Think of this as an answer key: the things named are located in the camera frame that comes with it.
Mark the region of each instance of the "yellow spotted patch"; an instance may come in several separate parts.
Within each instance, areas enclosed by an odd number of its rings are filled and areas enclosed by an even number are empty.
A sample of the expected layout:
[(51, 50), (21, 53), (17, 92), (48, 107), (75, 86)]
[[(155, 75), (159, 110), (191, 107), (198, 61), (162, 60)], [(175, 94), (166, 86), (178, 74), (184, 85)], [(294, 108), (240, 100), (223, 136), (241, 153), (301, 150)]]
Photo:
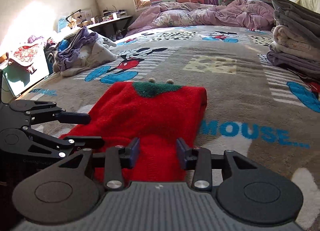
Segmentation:
[(224, 56), (194, 56), (183, 70), (212, 73), (236, 74), (237, 60)]

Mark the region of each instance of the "pink comforter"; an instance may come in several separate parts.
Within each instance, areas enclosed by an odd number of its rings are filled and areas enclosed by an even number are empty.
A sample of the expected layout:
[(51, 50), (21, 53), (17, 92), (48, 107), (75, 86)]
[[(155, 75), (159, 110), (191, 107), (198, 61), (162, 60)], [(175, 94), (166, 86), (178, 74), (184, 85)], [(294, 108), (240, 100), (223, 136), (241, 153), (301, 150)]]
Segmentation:
[(274, 9), (260, 0), (234, 0), (228, 6), (161, 2), (129, 26), (127, 36), (154, 28), (217, 25), (270, 30)]

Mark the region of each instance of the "beige pom-pom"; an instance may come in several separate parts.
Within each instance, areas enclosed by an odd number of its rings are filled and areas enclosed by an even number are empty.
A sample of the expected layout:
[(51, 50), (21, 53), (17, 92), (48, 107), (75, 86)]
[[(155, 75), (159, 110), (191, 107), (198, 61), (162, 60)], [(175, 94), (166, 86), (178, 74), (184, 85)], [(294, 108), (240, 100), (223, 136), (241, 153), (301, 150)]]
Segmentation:
[(167, 84), (174, 84), (174, 82), (173, 82), (172, 79), (168, 79), (166, 83), (167, 83)]

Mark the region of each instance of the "red garment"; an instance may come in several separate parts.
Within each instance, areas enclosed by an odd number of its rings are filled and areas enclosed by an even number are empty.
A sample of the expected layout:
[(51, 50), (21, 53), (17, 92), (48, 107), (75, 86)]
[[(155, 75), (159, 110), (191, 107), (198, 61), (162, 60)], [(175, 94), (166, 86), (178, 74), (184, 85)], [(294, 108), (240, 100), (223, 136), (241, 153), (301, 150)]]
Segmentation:
[[(140, 95), (148, 92), (143, 87), (157, 85), (176, 89), (153, 97)], [(203, 87), (168, 85), (115, 83), (89, 112), (91, 122), (77, 125), (66, 135), (102, 136), (105, 146), (98, 152), (110, 146), (126, 146), (138, 137), (140, 155), (134, 169), (123, 170), (125, 180), (181, 181), (185, 171), (179, 166), (176, 139), (182, 137), (189, 146), (193, 145), (207, 105), (207, 94)], [(98, 168), (95, 172), (100, 181), (103, 171)]]

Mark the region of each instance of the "stack of folded towels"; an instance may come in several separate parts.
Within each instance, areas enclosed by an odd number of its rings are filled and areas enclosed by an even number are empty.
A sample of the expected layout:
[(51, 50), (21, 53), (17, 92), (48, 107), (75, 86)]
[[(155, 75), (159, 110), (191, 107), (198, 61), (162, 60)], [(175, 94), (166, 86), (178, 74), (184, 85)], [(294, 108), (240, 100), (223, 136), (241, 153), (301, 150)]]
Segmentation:
[(267, 54), (275, 66), (320, 79), (320, 14), (289, 0), (272, 0), (278, 26)]

